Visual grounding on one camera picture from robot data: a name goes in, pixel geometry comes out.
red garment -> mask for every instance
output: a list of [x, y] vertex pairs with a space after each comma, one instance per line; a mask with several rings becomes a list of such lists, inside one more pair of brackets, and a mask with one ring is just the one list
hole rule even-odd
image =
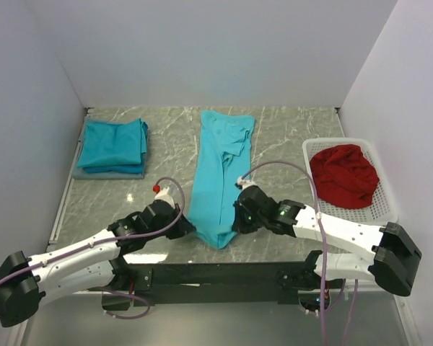
[[347, 209], [372, 204], [380, 180], [359, 146], [346, 144], [322, 150], [314, 155], [310, 166], [319, 198]]

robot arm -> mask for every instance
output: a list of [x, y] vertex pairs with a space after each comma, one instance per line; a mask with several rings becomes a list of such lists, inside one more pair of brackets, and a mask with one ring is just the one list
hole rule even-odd
[[[22, 252], [9, 255], [0, 267], [0, 280], [39, 263], [43, 263], [43, 266], [37, 266], [0, 285], [1, 325], [14, 326], [30, 318], [39, 306], [71, 293], [103, 286], [116, 290], [135, 280], [123, 255], [142, 249], [149, 240], [158, 236], [176, 239], [195, 231], [195, 227], [181, 216], [177, 223], [163, 233], [137, 239], [125, 239], [125, 236], [150, 234], [163, 229], [178, 214], [179, 207], [174, 204], [166, 188], [142, 212], [117, 220], [88, 239], [29, 258]], [[98, 244], [103, 239], [114, 237], [118, 240]]]
[[[421, 252], [403, 227], [389, 222], [369, 226], [326, 214], [316, 215], [313, 208], [291, 200], [280, 203], [268, 197], [253, 181], [239, 179], [242, 190], [235, 203], [233, 231], [246, 234], [266, 227], [275, 234], [322, 241], [318, 226], [321, 218], [327, 244], [347, 254], [327, 254], [326, 280], [374, 280], [384, 290], [409, 296], [421, 259]], [[322, 256], [314, 272], [321, 274]]]
[[[320, 217], [328, 244], [349, 252], [328, 254], [327, 281], [374, 280], [393, 294], [408, 296], [411, 293], [421, 252], [398, 224], [368, 226], [322, 213], [316, 215], [313, 208], [298, 202], [276, 202], [253, 181], [239, 179], [237, 186], [242, 191], [235, 202], [234, 231], [247, 234], [266, 227], [275, 234], [322, 241], [318, 228]], [[129, 287], [136, 278], [123, 258], [125, 254], [142, 249], [158, 236], [176, 239], [195, 230], [181, 216], [167, 231], [154, 233], [170, 225], [179, 212], [168, 189], [163, 189], [142, 212], [118, 220], [84, 241], [30, 258], [22, 252], [9, 255], [0, 267], [0, 280], [37, 266], [0, 285], [1, 325], [14, 326], [30, 318], [39, 306], [77, 291], [105, 286], [113, 290]], [[117, 239], [102, 242], [114, 237]], [[308, 255], [301, 265], [304, 268], [301, 277], [293, 279], [293, 287], [308, 290], [318, 285], [323, 255], [321, 251]], [[279, 283], [292, 285], [287, 281], [284, 283], [282, 278]]]

folded clothing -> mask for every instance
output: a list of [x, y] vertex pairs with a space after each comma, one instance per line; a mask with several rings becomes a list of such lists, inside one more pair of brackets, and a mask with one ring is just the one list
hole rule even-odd
[[142, 179], [147, 152], [147, 124], [110, 123], [86, 118], [75, 179]]
[[217, 249], [237, 234], [231, 230], [237, 178], [250, 169], [250, 138], [255, 119], [206, 110], [201, 115], [201, 147], [188, 219], [196, 234]]
[[320, 151], [310, 161], [318, 197], [340, 208], [358, 209], [372, 204], [380, 181], [375, 168], [354, 144]]

marble surface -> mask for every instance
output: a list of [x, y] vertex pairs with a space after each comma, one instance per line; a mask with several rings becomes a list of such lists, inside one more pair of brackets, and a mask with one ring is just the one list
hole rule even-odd
[[[158, 178], [171, 176], [185, 191], [188, 210], [198, 158], [201, 111], [214, 109], [230, 115], [249, 114], [256, 124], [252, 137], [252, 165], [283, 159], [305, 167], [302, 143], [308, 138], [343, 137], [332, 107], [129, 107], [96, 108], [89, 116], [127, 123], [141, 118], [149, 125], [149, 148], [143, 180], [74, 180], [66, 198], [58, 229], [57, 248], [83, 240], [113, 221], [143, 210], [154, 197]], [[306, 177], [290, 167], [260, 168], [253, 179], [275, 200], [291, 199], [312, 205]], [[193, 234], [169, 241], [150, 241], [140, 252], [127, 255], [129, 262], [218, 263], [304, 260], [322, 244], [307, 239], [276, 236], [261, 229], [238, 235], [222, 250], [212, 249]], [[329, 252], [338, 249], [329, 247]]]

basket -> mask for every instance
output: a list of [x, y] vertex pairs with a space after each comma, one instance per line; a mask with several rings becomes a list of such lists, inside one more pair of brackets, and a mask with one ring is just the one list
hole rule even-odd
[[388, 221], [396, 222], [398, 220], [398, 213], [394, 198], [391, 194], [389, 184], [382, 164], [378, 159], [374, 149], [368, 142], [363, 139], [357, 138], [314, 138], [307, 139], [303, 142], [303, 155], [308, 173], [311, 174], [310, 160], [319, 151], [341, 144], [356, 144], [361, 147], [364, 157], [374, 166], [377, 175], [380, 178], [377, 189], [372, 197], [372, 204], [370, 207], [361, 209], [345, 209], [339, 208], [324, 200], [319, 199], [319, 209], [321, 212], [331, 216], [344, 218], [348, 221], [357, 223], [364, 223], [367, 225], [384, 225]]

